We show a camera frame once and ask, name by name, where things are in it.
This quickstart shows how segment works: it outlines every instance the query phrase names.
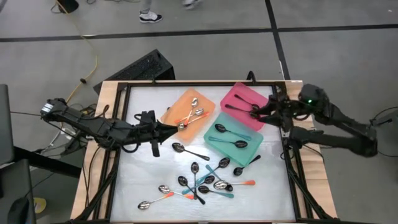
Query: orange plastic tray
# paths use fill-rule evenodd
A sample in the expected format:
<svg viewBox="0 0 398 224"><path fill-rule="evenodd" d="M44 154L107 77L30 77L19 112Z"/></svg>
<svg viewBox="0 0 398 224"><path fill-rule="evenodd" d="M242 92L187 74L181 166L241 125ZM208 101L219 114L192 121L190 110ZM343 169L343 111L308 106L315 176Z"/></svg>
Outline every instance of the orange plastic tray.
<svg viewBox="0 0 398 224"><path fill-rule="evenodd" d="M160 118L160 120L164 124L174 126L178 125L178 123L175 123L175 120L188 116L190 110L192 109L191 102L194 97L198 98L198 106L193 109L192 113L194 113L196 109L203 108L203 114L209 113L209 115L188 124L188 126L184 130L178 131L177 137L181 139L181 141L183 141L185 144L190 143L195 137L196 133L199 132L199 130L209 120L214 112L216 105L193 88L190 88L185 91L185 93L173 104L173 106L168 109L167 112L163 114L163 116ZM190 121L197 117L198 116L192 116L190 118Z"/></svg>

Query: gray floor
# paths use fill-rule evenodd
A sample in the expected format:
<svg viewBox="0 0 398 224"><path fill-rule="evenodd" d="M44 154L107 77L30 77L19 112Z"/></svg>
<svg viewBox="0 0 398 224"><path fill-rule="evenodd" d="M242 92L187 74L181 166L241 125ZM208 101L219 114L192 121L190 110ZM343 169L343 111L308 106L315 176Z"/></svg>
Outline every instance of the gray floor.
<svg viewBox="0 0 398 224"><path fill-rule="evenodd" d="M137 20L139 4L79 3L72 16L83 34L271 26L263 0L204 1L194 11L185 11L179 0L154 0L153 9L165 19L151 25ZM52 1L8 1L0 12L0 38L77 35L65 15L50 12L52 5ZM396 1L272 0L272 6L278 27L398 24ZM291 32L281 33L280 38L291 78L321 86L347 115L366 122L378 111L398 105L397 29ZM153 49L159 49L173 64L179 80L245 78L249 70L258 79L283 79L271 33L101 39L92 43L99 55L98 71L72 103L94 103L97 96L91 85ZM38 113L47 98L67 97L93 65L93 54L82 40L0 43L0 83L10 87L13 111ZM31 116L14 114L12 125L15 145L31 150L46 146L55 133L53 127ZM316 126L342 134L335 128ZM380 151L398 154L397 133L396 124L379 128ZM324 149L322 153L340 218L396 223L397 158L364 159L342 149ZM62 159L81 164L81 153ZM46 174L33 171L33 182ZM39 223L69 218L76 184L76 180L54 175L35 189L37 196L49 201Z"/></svg>

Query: metal spoon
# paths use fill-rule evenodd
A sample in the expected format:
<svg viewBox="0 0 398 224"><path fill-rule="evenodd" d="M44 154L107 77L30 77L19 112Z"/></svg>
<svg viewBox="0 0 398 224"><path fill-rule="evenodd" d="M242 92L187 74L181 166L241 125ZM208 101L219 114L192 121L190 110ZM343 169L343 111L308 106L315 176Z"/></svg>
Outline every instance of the metal spoon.
<svg viewBox="0 0 398 224"><path fill-rule="evenodd" d="M252 117L254 119L259 119L260 118L260 115L255 114L252 111L242 110L241 108L237 108L237 107L229 105L229 104L226 104L225 107L228 108L228 109L232 109L232 110L239 110L239 111L247 112L247 113L249 113L250 117Z"/></svg>
<svg viewBox="0 0 398 224"><path fill-rule="evenodd" d="M209 165L206 165L206 169L207 169L208 171L210 171L212 174L214 174L214 175L218 178L218 180L222 180L222 179L214 172L214 170L211 169L211 167L210 167ZM225 190L231 192L231 191L234 190L234 188L232 187L231 184L228 184L228 185L225 187Z"/></svg>
<svg viewBox="0 0 398 224"><path fill-rule="evenodd" d="M190 189L190 191L194 194L194 196L196 196L196 197L199 199L199 201L200 201L200 203L201 203L202 205L206 204L206 202L205 202L201 197L199 197L198 194L196 194L196 193L188 186L188 180L187 180L187 178L185 178L185 177L183 177L183 176L179 176L179 177L178 177L178 183L179 183L181 186L188 187L188 188Z"/></svg>
<svg viewBox="0 0 398 224"><path fill-rule="evenodd" d="M201 115L200 117L191 120L191 121L188 122L187 124L185 124L185 123L180 123L180 124L178 124L178 129L179 129L179 130L184 130L185 128L187 128L188 124L190 124L190 123L192 123L192 122L194 122L194 121L197 121L197 120L199 120L199 119L202 119L202 118L204 118L204 117L207 117L209 114L210 114L210 112L206 112L205 114Z"/></svg>
<svg viewBox="0 0 398 224"><path fill-rule="evenodd" d="M199 116L199 115L202 115L203 114L203 112L205 111L205 109L203 109L203 108L199 108L199 109L196 109L195 110L195 113L194 114L191 114L191 116ZM183 121L183 120L185 120L185 119L187 119L188 117L186 116L186 117L184 117L184 118L182 118L182 119L176 119L175 121L174 121L174 123L176 123L176 124L178 124L179 122L181 122L181 121Z"/></svg>
<svg viewBox="0 0 398 224"><path fill-rule="evenodd" d="M169 188L169 186L167 186L167 185L160 185L160 186L158 187L158 189L159 189L159 191L162 192L163 194L168 194L168 193L170 193L170 192L173 192L173 193L175 193L175 194L177 194L177 195L179 195L179 196L183 196L183 197L186 197L186 198L191 199L191 200L193 199L193 195L187 195L187 194L182 195L182 194L180 194L180 193L171 191L170 188Z"/></svg>
<svg viewBox="0 0 398 224"><path fill-rule="evenodd" d="M236 147L238 147L238 148L243 148L243 147L248 146L248 143L247 143L246 141L243 141L243 140L238 140L238 141L236 141L236 142L230 142L230 141L222 140L222 139L215 138L215 137L212 137L212 136L209 136L208 139L209 139L210 141L219 141L219 142L228 142L228 143L232 143L232 144L234 144L234 145L235 145Z"/></svg>
<svg viewBox="0 0 398 224"><path fill-rule="evenodd" d="M258 160L258 159L260 159L261 158L261 156L260 155L257 155L249 164L251 164L252 162L254 162L254 161L256 161L256 160ZM241 175L242 173L243 173L243 169L244 169L244 167L237 167L237 168L235 168L234 169L234 175Z"/></svg>
<svg viewBox="0 0 398 224"><path fill-rule="evenodd" d="M199 155L199 154L196 154L196 153L194 153L194 152L191 152L191 151L186 150L186 149L184 148L184 146L183 146L182 144L178 143L178 142L173 143L173 144L172 144L172 147L173 147L174 151L176 151L176 152L178 152L178 153L181 153L181 152L185 151L185 152L189 152L190 154L193 154L193 155L195 155L195 156L201 157L202 159L204 159L204 160L206 160L206 161L209 161L209 160L210 160L210 157L208 157L208 156Z"/></svg>
<svg viewBox="0 0 398 224"><path fill-rule="evenodd" d="M203 194L207 194L208 192L213 192L214 194L219 194L219 195L222 195L222 196L225 196L225 197L234 198L233 194L215 192L215 191L210 190L207 186L200 186L199 187L199 192L203 193Z"/></svg>
<svg viewBox="0 0 398 224"><path fill-rule="evenodd" d="M216 125L215 125L215 128L217 129L217 131L219 131L219 132L221 132L221 133L229 132L229 133L232 133L232 134L234 134L234 135L236 135L236 136L239 136L239 137L241 137L241 138L243 138L243 139L246 139L246 140L248 140L248 141L251 141L251 137L250 137L250 136L247 136L247 135L244 135L244 134L235 133L235 132L233 132L233 131L227 130L227 129L224 127L224 125L222 125L222 124L216 124Z"/></svg>
<svg viewBox="0 0 398 224"><path fill-rule="evenodd" d="M242 101L245 101L246 103L250 104L252 109L254 109L254 110L260 109L260 106L259 106L259 105L255 104L255 103L247 102L245 99L243 99L243 98L242 98L241 96L239 96L238 94L235 94L234 96L235 96L236 98L238 98L238 99L240 99L240 100L242 100Z"/></svg>
<svg viewBox="0 0 398 224"><path fill-rule="evenodd" d="M240 182L240 183L233 183L233 184L230 184L225 180L219 180L213 184L213 187L216 190L222 190L222 189L227 188L228 185L255 185L255 184L256 184L256 182L254 180L244 181L244 182Z"/></svg>
<svg viewBox="0 0 398 224"><path fill-rule="evenodd" d="M173 195L174 195L174 192L170 192L170 193L168 193L167 195L164 195L163 197L158 198L158 199L156 199L156 200L154 200L154 201L151 201L151 202L143 201L143 202L141 202L141 203L138 205L138 209L141 209L141 210L147 209L147 208L149 208L149 206L150 206L152 203L157 202L158 200L161 200L161 199L163 199L163 198L171 197L171 196L173 196Z"/></svg>
<svg viewBox="0 0 398 224"><path fill-rule="evenodd" d="M199 186L201 186L202 184L211 184L211 183L214 182L215 179L216 179L216 178L215 178L213 175L210 175L210 176L206 177L206 179L205 179L204 182L202 182L202 183L200 183L200 184L196 184L194 187L199 187ZM189 189L185 189L185 190L183 190L183 191L181 192L181 194L185 195L185 194L187 194L188 192L189 192Z"/></svg>
<svg viewBox="0 0 398 224"><path fill-rule="evenodd" d="M198 106L198 98L194 97L194 98L192 99L191 106L192 106L192 109L191 109L191 111L189 112L189 115L188 115L187 119L186 119L185 122L184 122L185 125L188 124L188 122L189 122L189 117L191 117L191 114L192 114L193 109L194 109L196 106Z"/></svg>
<svg viewBox="0 0 398 224"><path fill-rule="evenodd" d="M197 162L192 162L191 165L191 171L193 172L193 179L195 180L195 182L197 181L197 173L199 172L199 164ZM195 194L194 194L194 198L193 199L197 199L196 195L198 194L197 192L197 188L193 187L195 189Z"/></svg>
<svg viewBox="0 0 398 224"><path fill-rule="evenodd" d="M218 168L225 168L225 167L227 167L228 164L229 164L230 162L231 162L231 159L230 159L230 158L228 158L228 157L222 158L222 160L220 160L220 161L218 162L218 167L216 167L216 168L214 169L214 171L217 170ZM210 174L211 174L211 172L209 172L208 174L204 175L203 177L200 177L195 183L196 183L196 184L202 183L203 180L204 180L206 177L208 177Z"/></svg>

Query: white shoe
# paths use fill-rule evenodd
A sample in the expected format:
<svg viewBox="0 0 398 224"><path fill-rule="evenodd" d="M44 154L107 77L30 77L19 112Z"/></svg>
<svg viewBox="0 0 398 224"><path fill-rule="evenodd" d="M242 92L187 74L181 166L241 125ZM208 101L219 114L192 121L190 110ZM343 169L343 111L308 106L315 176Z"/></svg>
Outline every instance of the white shoe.
<svg viewBox="0 0 398 224"><path fill-rule="evenodd" d="M185 9L190 10L194 9L199 2L201 2L201 0L183 0L182 5L185 7Z"/></svg>
<svg viewBox="0 0 398 224"><path fill-rule="evenodd" d="M149 11L148 13L140 13L139 14L139 21L142 23L155 23L159 22L163 19L161 15L158 15L154 12Z"/></svg>

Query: person's leg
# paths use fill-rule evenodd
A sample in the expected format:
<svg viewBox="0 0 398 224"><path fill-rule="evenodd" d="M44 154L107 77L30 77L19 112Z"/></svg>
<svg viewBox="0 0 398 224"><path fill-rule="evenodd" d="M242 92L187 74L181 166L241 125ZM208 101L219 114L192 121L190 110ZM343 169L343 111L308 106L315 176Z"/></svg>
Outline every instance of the person's leg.
<svg viewBox="0 0 398 224"><path fill-rule="evenodd" d="M142 23L155 23L159 22L163 19L161 15L158 15L154 12L150 11L150 5L152 4L152 0L142 0L141 2L141 10L139 12L139 20Z"/></svg>
<svg viewBox="0 0 398 224"><path fill-rule="evenodd" d="M201 0L183 0L182 5L185 9L194 9Z"/></svg>

